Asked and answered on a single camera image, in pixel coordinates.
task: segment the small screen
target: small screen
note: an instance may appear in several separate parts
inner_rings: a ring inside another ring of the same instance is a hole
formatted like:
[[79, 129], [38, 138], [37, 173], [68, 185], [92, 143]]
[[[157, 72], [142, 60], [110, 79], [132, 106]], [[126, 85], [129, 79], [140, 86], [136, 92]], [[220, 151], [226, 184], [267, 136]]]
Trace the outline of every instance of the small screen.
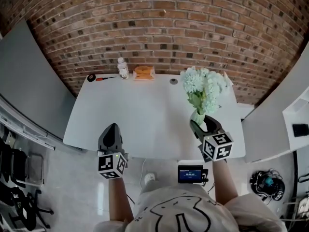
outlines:
[[200, 180], [201, 170], [179, 170], [181, 180]]

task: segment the white cable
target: white cable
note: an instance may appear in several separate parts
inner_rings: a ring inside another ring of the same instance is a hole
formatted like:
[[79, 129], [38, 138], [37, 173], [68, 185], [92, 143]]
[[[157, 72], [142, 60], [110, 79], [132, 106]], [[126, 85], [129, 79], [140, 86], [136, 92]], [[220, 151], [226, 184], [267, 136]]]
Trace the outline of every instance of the white cable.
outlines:
[[144, 164], [145, 164], [146, 160], [147, 160], [147, 158], [145, 158], [145, 160], [144, 160], [144, 162], [143, 162], [143, 165], [141, 166], [141, 174], [140, 174], [140, 188], [143, 188], [143, 187], [141, 187], [141, 179], [142, 179], [142, 177], [143, 177]]

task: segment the human arm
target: human arm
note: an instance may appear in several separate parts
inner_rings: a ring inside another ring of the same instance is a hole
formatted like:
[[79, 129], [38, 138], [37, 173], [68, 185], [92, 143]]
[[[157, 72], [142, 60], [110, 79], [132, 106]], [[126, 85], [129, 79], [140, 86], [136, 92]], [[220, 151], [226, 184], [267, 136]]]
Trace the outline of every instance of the human arm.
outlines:
[[110, 221], [130, 223], [133, 213], [126, 196], [126, 187], [122, 178], [109, 180]]
[[238, 193], [226, 161], [219, 160], [212, 162], [212, 170], [216, 201], [224, 205], [233, 198], [238, 197]]

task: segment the white floor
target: white floor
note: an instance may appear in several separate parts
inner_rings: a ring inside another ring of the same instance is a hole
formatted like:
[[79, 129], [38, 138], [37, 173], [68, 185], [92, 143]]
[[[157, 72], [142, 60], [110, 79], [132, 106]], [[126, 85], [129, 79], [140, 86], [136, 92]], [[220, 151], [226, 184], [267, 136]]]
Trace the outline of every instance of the white floor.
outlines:
[[[96, 152], [52, 151], [32, 143], [30, 151], [40, 152], [45, 157], [45, 185], [41, 188], [39, 206], [50, 207], [55, 212], [53, 216], [43, 215], [52, 227], [51, 232], [91, 232], [97, 223], [109, 219], [108, 182], [97, 173]], [[124, 176], [127, 194], [134, 201], [141, 190], [143, 161], [140, 158], [130, 159]], [[173, 184], [177, 182], [177, 165], [176, 160], [147, 159], [143, 175], [154, 172], [159, 180]], [[283, 200], [271, 201], [268, 206], [278, 216], [285, 213], [282, 203], [291, 198], [294, 181], [292, 154], [255, 164], [246, 164], [243, 159], [231, 159], [228, 165], [240, 195], [251, 192], [248, 182], [254, 171], [278, 170], [285, 182], [286, 192]], [[207, 167], [210, 181], [205, 190], [209, 190], [213, 184], [211, 162], [207, 163]], [[210, 195], [214, 198], [214, 189]]]

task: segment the gray panel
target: gray panel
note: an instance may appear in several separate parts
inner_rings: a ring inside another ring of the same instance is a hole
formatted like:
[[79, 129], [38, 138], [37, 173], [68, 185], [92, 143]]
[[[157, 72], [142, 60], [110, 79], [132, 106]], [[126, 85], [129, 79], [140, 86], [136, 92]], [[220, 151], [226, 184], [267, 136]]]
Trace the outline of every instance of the gray panel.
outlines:
[[0, 41], [0, 94], [28, 119], [63, 139], [75, 98], [24, 20]]

